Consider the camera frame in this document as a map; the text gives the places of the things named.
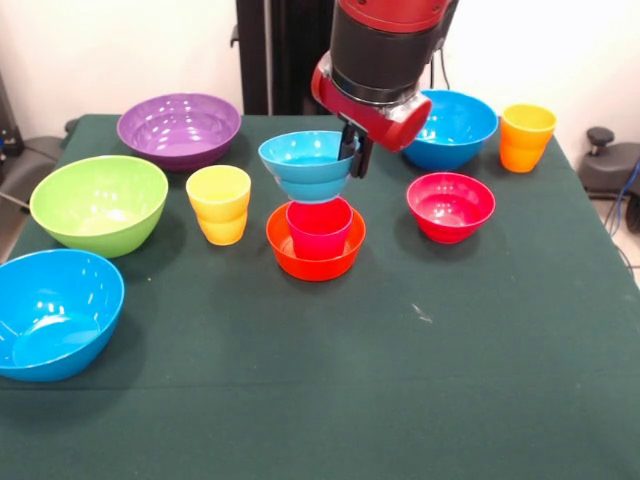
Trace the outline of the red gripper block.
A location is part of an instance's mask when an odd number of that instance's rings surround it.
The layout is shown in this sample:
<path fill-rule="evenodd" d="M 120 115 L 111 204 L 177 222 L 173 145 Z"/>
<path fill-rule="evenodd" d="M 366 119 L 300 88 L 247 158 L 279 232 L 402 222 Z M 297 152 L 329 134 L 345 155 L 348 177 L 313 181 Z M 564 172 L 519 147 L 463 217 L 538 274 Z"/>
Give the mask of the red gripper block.
<path fill-rule="evenodd" d="M 353 156 L 350 174 L 353 178 L 362 179 L 369 168 L 373 143 L 394 152 L 408 147 L 426 123 L 432 102 L 414 90 L 399 103 L 364 103 L 343 92 L 333 80 L 332 73 L 331 56 L 326 52 L 312 75 L 312 95 L 343 122 L 338 159 Z"/>

